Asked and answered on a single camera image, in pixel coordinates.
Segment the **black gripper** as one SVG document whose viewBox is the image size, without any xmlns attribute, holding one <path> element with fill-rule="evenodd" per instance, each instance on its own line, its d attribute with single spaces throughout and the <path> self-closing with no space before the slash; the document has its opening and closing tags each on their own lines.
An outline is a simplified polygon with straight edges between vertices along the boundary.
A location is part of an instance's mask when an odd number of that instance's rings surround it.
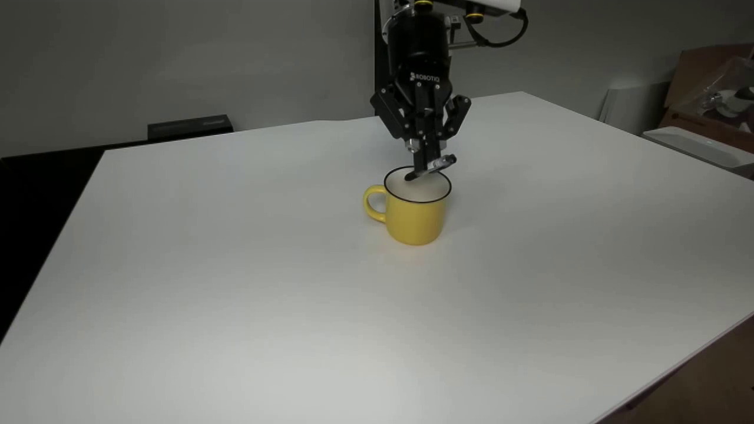
<svg viewBox="0 0 754 424">
<path fill-rule="evenodd" d="M 430 118 L 429 136 L 429 158 L 436 161 L 470 109 L 470 98 L 465 95 L 450 98 L 445 19 L 430 3 L 399 3 L 382 23 L 382 43 L 386 46 L 383 81 L 370 97 L 370 105 L 389 134 L 404 142 L 412 168 L 425 170 L 426 154 L 412 110 L 437 110 Z"/>
</svg>

